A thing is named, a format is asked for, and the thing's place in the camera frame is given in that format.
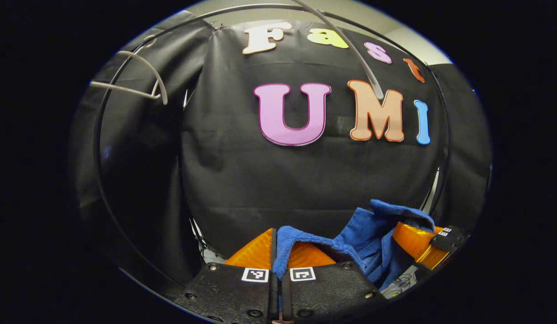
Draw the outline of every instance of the blue cloth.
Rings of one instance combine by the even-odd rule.
[[[277,231],[277,258],[273,273],[279,279],[287,272],[288,258],[295,242],[330,246],[355,261],[378,289],[385,289],[412,264],[412,257],[392,239],[398,221],[429,232],[435,222],[418,209],[371,200],[373,211],[357,208],[349,223],[334,239],[305,233],[291,226]]]

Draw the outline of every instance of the letter u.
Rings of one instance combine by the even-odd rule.
[[[309,98],[309,121],[305,127],[294,129],[284,122],[284,96],[291,92],[286,84],[264,84],[254,90],[260,101],[259,121],[262,134],[271,142],[284,146],[302,146],[318,140],[326,121],[326,95],[330,86],[307,83],[301,92]]]

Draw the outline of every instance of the white wall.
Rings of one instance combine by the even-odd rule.
[[[367,6],[362,2],[354,0],[305,0],[305,2],[309,4],[309,6],[313,6],[313,8],[352,19],[353,21],[367,26],[381,34],[385,34],[402,26],[402,24],[396,21],[396,19],[386,16],[384,13],[379,12],[371,6]],[[212,12],[214,10],[234,6],[269,3],[299,6],[299,4],[291,0],[206,0],[195,4],[194,6],[190,6],[186,10],[198,16],[200,14]],[[213,24],[213,26],[218,27],[220,26],[220,23],[225,23],[225,25],[233,25],[237,23],[244,23],[246,21],[271,19],[321,22],[321,20],[318,17],[314,16],[312,13],[284,9],[242,10],[239,12],[231,12],[219,16],[214,16],[212,18],[207,18],[207,21],[211,22],[213,20],[217,20],[217,22]],[[371,33],[363,31],[358,27],[354,27],[353,25],[349,25],[334,19],[332,19],[332,21],[339,27],[349,29],[350,31],[363,33],[372,37]]]
[[[384,35],[429,65],[453,63],[436,45],[409,27],[402,26]]]

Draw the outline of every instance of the screw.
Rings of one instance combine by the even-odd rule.
[[[248,316],[251,316],[251,317],[261,317],[262,316],[262,312],[260,310],[250,310],[250,311],[246,312],[246,314]]]
[[[309,317],[313,315],[313,310],[300,310],[299,311],[299,316],[300,317]]]

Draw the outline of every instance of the letter m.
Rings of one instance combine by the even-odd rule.
[[[356,121],[350,131],[350,137],[355,141],[367,141],[373,136],[368,127],[369,120],[377,139],[381,139],[385,129],[385,138],[390,142],[404,140],[402,132],[402,94],[396,90],[388,90],[383,104],[379,102],[373,87],[364,81],[350,80],[349,88],[355,93]]]

